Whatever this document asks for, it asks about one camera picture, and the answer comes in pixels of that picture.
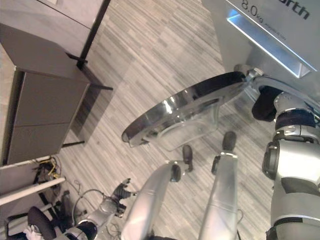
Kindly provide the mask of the right robot hand black cloth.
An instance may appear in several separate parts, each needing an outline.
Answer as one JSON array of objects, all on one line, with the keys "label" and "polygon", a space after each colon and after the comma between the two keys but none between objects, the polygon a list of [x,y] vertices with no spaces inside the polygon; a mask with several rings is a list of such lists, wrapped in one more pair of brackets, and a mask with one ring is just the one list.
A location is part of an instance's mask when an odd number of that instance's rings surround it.
[{"label": "right robot hand black cloth", "polygon": [[270,86],[263,87],[251,109],[253,117],[259,121],[272,122],[277,112],[274,100],[280,93],[281,91],[277,88]]}]

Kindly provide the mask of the left robot hand silver fingers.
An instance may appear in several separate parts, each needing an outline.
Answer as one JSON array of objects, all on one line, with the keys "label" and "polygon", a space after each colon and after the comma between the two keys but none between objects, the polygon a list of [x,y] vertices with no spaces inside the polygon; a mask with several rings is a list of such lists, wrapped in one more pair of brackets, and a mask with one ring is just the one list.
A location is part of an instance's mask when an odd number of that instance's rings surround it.
[{"label": "left robot hand silver fingers", "polygon": [[138,195],[138,191],[128,191],[127,187],[131,182],[131,178],[123,180],[112,192],[111,199],[120,202],[121,200],[128,199]]}]

